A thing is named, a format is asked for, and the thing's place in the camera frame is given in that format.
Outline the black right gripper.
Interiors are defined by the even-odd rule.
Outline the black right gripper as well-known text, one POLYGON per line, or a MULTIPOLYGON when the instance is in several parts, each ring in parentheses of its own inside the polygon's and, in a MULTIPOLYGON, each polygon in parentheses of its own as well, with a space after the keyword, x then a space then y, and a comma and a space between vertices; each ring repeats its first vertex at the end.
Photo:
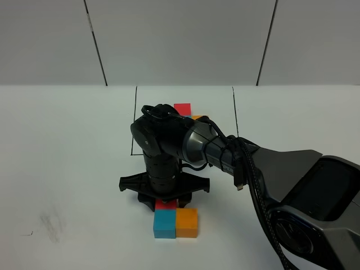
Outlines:
POLYGON ((170 201, 177 199, 177 206, 184 208, 196 191, 210 191, 210 179, 182 171, 179 158, 169 154, 151 156, 143 154, 146 171, 128 177, 121 177, 119 188, 138 193, 137 199, 152 212, 156 199, 170 201))

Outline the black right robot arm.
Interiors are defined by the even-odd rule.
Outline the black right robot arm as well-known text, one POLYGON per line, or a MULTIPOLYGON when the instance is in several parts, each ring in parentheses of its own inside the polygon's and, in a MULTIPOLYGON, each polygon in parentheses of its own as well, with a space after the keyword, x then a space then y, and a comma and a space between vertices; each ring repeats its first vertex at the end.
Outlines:
POLYGON ((130 130, 146 170, 121 177, 150 209, 186 206, 210 181, 183 171, 216 167, 248 186, 260 225, 284 269, 284 251, 325 269, 359 268, 359 165, 314 150, 278 152, 233 135, 207 116, 191 119, 168 104, 145 105, 130 130))

